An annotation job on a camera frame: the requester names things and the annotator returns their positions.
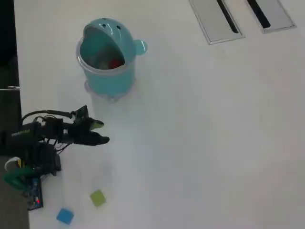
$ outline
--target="teal trash can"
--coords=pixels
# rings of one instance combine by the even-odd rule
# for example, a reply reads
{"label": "teal trash can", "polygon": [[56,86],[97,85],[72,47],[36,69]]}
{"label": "teal trash can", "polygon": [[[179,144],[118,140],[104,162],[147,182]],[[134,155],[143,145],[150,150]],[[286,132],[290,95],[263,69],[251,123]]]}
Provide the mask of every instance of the teal trash can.
{"label": "teal trash can", "polygon": [[85,87],[97,95],[117,100],[131,89],[136,55],[147,44],[133,40],[128,29],[116,20],[101,18],[85,26],[76,56],[87,77]]}

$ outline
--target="green component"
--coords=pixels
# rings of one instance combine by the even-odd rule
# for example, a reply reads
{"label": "green component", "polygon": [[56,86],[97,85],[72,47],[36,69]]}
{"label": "green component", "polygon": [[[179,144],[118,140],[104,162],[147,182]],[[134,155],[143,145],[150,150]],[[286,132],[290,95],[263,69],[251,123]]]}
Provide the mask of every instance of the green component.
{"label": "green component", "polygon": [[101,128],[104,126],[104,123],[100,122],[94,122],[91,127],[90,127],[90,130],[94,130],[94,129],[98,129],[98,128]]}
{"label": "green component", "polygon": [[104,194],[98,189],[90,195],[93,204],[98,207],[106,202]]}
{"label": "green component", "polygon": [[4,174],[3,179],[9,185],[11,185],[12,187],[18,190],[26,190],[28,187],[24,185],[24,183],[21,180],[21,177],[34,175],[34,174],[35,174],[35,170],[31,169],[30,167],[17,168],[13,171]]}

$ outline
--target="white table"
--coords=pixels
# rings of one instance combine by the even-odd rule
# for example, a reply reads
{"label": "white table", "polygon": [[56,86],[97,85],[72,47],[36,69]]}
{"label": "white table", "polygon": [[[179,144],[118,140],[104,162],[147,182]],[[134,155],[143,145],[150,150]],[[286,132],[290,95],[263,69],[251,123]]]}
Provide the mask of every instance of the white table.
{"label": "white table", "polygon": [[[305,224],[305,3],[282,0],[296,29],[208,45],[188,0],[15,0],[22,113],[84,104],[111,138],[70,146],[43,183],[31,229],[300,229]],[[148,52],[115,104],[91,96],[75,59],[91,20],[122,21]],[[100,188],[101,208],[89,195]]]}

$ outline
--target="trash can opening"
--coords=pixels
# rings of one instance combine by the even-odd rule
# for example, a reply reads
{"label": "trash can opening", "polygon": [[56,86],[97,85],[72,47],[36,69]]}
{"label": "trash can opening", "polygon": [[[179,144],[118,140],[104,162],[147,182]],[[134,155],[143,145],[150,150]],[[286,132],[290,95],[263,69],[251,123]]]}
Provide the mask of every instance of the trash can opening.
{"label": "trash can opening", "polygon": [[88,28],[80,48],[81,58],[89,66],[109,70],[125,64],[125,59],[115,41],[101,30]]}

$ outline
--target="green cube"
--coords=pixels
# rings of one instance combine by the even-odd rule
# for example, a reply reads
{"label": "green cube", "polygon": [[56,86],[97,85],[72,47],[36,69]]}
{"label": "green cube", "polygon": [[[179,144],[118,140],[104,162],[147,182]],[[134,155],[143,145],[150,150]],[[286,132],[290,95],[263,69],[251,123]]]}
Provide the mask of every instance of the green cube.
{"label": "green cube", "polygon": [[93,204],[98,207],[106,202],[104,194],[98,189],[90,195]]}

